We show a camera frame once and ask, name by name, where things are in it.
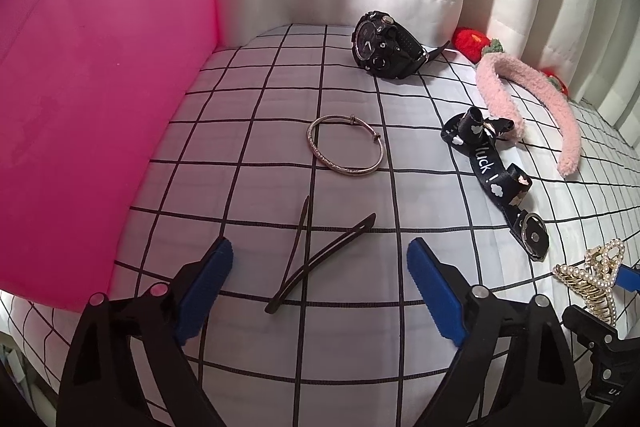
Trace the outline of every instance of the watch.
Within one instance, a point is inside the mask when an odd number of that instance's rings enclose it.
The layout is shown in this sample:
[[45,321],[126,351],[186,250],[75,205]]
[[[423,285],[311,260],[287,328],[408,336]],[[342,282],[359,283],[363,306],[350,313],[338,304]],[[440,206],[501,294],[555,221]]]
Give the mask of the watch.
[[431,62],[447,47],[428,52],[391,15],[365,13],[351,35],[351,51],[359,68],[381,78],[405,78]]

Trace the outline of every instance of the blue gripper pad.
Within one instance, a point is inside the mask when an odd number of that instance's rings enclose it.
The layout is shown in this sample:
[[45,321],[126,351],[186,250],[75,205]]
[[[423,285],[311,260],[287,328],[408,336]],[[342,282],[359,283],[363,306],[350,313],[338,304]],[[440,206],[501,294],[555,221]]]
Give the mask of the blue gripper pad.
[[205,319],[209,316],[213,302],[231,271],[233,261],[233,248],[229,240],[225,239],[218,245],[180,301],[174,334],[181,346],[200,333]]
[[616,286],[620,286],[628,292],[640,291],[640,272],[621,264],[618,268]]
[[466,339],[462,305],[417,239],[409,243],[406,266],[440,334],[460,347]]

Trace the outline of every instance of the pink fuzzy headband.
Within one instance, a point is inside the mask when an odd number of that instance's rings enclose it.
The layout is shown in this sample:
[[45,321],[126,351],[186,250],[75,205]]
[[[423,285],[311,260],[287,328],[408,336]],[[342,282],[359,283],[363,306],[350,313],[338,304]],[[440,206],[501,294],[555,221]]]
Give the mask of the pink fuzzy headband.
[[499,74],[528,89],[548,108],[562,134],[558,172],[562,176],[575,172],[580,160],[580,128],[564,96],[543,73],[530,68],[518,58],[506,53],[485,54],[478,63],[476,84],[492,116],[513,120],[513,133],[518,139],[524,135],[524,120],[498,78]]

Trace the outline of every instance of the checkered tablecloth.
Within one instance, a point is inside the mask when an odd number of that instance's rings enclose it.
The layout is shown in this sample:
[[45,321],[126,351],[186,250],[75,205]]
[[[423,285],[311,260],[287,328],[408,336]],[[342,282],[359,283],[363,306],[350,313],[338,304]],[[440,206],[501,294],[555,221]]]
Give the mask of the checkered tablecloth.
[[[450,117],[486,107],[474,68],[447,51],[404,80],[376,79],[354,66],[350,33],[283,26],[213,53],[149,163],[120,240],[113,299],[170,280],[221,233],[232,242],[233,270],[206,329],[184,350],[229,427],[413,425],[455,352],[406,270],[406,247],[417,236],[470,283],[521,301],[544,293],[558,315],[583,302],[551,276],[554,265],[578,263],[586,248],[615,237],[626,240],[625,264],[639,258],[640,161],[593,108],[573,106],[582,158],[563,180],[556,124],[526,90],[508,87],[527,132],[521,143],[501,143],[500,154],[534,180],[522,207],[545,219],[550,236],[546,260],[532,263],[468,159],[440,139]],[[386,156],[377,172],[353,178],[318,164],[306,128],[326,114],[355,114],[380,130]],[[368,166],[378,155],[357,126],[322,125],[319,148],[345,166]],[[307,195],[312,231],[303,233],[293,269],[371,212],[376,223],[268,315]],[[637,301],[622,289],[614,295],[623,336]],[[78,316],[6,293],[2,304],[20,346],[57,389]],[[567,339],[584,388],[589,357]],[[470,420],[488,412],[507,347],[498,343]],[[142,346],[132,341],[132,349],[150,407],[170,425]]]

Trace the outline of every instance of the silver bangle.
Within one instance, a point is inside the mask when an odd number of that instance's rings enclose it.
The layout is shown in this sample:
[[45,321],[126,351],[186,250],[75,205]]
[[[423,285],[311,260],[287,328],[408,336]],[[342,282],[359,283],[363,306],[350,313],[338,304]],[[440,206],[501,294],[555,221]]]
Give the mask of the silver bangle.
[[[378,145],[380,147],[380,157],[378,158],[378,161],[374,165],[372,165],[370,167],[367,167],[366,169],[350,169],[350,168],[347,168],[347,167],[341,167],[341,166],[335,164],[334,162],[332,162],[326,156],[324,156],[318,150],[318,147],[316,147],[316,144],[314,143],[314,138],[312,136],[312,133],[313,133],[313,129],[314,129],[314,127],[316,125],[318,125],[318,124],[320,124],[320,123],[322,123],[323,121],[326,121],[326,120],[347,121],[351,125],[354,125],[354,124],[357,123],[358,125],[364,127],[367,131],[369,131],[371,133],[371,136],[373,136],[373,141],[377,141],[378,142]],[[314,154],[314,156],[316,158],[318,158],[322,163],[324,163],[332,171],[340,172],[340,174],[346,174],[347,176],[364,176],[364,174],[369,174],[370,172],[373,172],[378,167],[380,167],[380,164],[382,163],[382,160],[385,157],[385,148],[382,145],[382,138],[380,137],[380,133],[378,133],[375,129],[373,129],[373,127],[371,127],[364,120],[361,120],[360,118],[356,118],[355,115],[342,116],[340,114],[330,114],[330,115],[327,115],[327,116],[321,116],[316,121],[313,121],[311,123],[311,125],[309,126],[309,128],[306,130],[306,140],[309,142],[309,147],[311,147],[311,152]]]

